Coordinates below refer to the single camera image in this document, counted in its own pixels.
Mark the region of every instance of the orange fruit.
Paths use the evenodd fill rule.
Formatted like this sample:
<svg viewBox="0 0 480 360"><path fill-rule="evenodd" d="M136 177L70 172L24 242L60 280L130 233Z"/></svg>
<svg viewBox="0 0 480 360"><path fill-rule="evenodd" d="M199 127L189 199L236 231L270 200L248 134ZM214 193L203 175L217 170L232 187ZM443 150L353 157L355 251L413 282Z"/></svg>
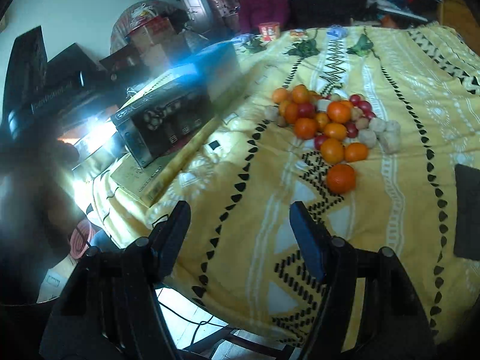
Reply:
<svg viewBox="0 0 480 360"><path fill-rule="evenodd" d="M345 161L355 162L366 160L368 157L368 147L363 143L355 142L348 145L345 149Z"/></svg>
<svg viewBox="0 0 480 360"><path fill-rule="evenodd" d="M280 104L284 100L288 100L290 92L285 88L277 88L272 93L272 100L275 104Z"/></svg>
<svg viewBox="0 0 480 360"><path fill-rule="evenodd" d="M297 85L292 89L292 100L297 104L308 103L310 101L310 92L305 85Z"/></svg>
<svg viewBox="0 0 480 360"><path fill-rule="evenodd" d="M355 169L346 163L338 163L328 169L326 181L328 189L333 193L341 194L351 191L356 187Z"/></svg>
<svg viewBox="0 0 480 360"><path fill-rule="evenodd" d="M288 124L295 124L299 118L299 105L296 103L290 103L287 105L283 117Z"/></svg>
<svg viewBox="0 0 480 360"><path fill-rule="evenodd" d="M328 138L334 138L339 141L343 141L347 137L347 128L343 124L339 123L328 123L323 128L323 133L327 135Z"/></svg>
<svg viewBox="0 0 480 360"><path fill-rule="evenodd" d="M315 120L317 121L317 129L322 132L325 126L330 123L330 118L325 112L319 112L315 115Z"/></svg>
<svg viewBox="0 0 480 360"><path fill-rule="evenodd" d="M293 132L297 138L304 140L313 139L317 133L317 122L308 117L301 117L295 122Z"/></svg>
<svg viewBox="0 0 480 360"><path fill-rule="evenodd" d="M330 120L344 124L351 118L351 111L346 105L341 102L331 102L327 107L327 115Z"/></svg>
<svg viewBox="0 0 480 360"><path fill-rule="evenodd" d="M340 104L346 105L350 109L354 107L353 103L350 100L342 100Z"/></svg>
<svg viewBox="0 0 480 360"><path fill-rule="evenodd" d="M280 116L285 116L285 110L287 109L287 105L292 104L290 100L284 100L280 103L280 106L278 107L278 113Z"/></svg>
<svg viewBox="0 0 480 360"><path fill-rule="evenodd" d="M323 159L329 164L337 164L343 161L344 147L336 139L327 139L320 147Z"/></svg>

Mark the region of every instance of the black box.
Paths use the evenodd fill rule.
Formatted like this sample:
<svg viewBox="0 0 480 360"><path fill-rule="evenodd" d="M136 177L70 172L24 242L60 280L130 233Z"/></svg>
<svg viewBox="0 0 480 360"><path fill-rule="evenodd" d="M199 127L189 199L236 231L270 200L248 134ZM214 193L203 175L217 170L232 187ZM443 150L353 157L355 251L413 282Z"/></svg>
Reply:
<svg viewBox="0 0 480 360"><path fill-rule="evenodd" d="M195 76L157 88L111 117L141 167L186 144L214 116L207 89Z"/></svg>

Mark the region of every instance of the door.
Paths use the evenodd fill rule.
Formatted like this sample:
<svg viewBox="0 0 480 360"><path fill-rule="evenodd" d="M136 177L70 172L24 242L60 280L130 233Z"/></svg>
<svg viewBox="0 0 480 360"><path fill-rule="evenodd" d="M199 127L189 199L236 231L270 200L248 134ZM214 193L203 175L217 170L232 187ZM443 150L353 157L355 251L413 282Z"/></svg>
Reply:
<svg viewBox="0 0 480 360"><path fill-rule="evenodd" d="M193 30L206 36L212 28L212 11L206 0L182 0Z"/></svg>

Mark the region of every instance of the person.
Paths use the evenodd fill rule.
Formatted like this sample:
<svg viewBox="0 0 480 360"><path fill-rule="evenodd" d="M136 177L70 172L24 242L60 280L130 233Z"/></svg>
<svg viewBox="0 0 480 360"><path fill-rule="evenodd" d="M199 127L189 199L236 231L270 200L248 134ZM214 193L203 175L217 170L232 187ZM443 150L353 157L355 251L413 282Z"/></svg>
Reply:
<svg viewBox="0 0 480 360"><path fill-rule="evenodd" d="M278 22L284 29L290 18L289 0L240 0L242 33L258 33L258 25Z"/></svg>

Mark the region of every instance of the red and white container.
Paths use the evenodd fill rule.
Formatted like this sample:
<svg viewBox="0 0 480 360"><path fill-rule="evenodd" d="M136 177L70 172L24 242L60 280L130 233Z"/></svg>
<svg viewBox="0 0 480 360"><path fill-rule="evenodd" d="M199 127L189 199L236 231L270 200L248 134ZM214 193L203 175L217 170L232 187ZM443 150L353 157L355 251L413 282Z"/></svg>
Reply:
<svg viewBox="0 0 480 360"><path fill-rule="evenodd" d="M258 29L264 42L275 41L280 38L280 23L278 22L262 23L258 26Z"/></svg>

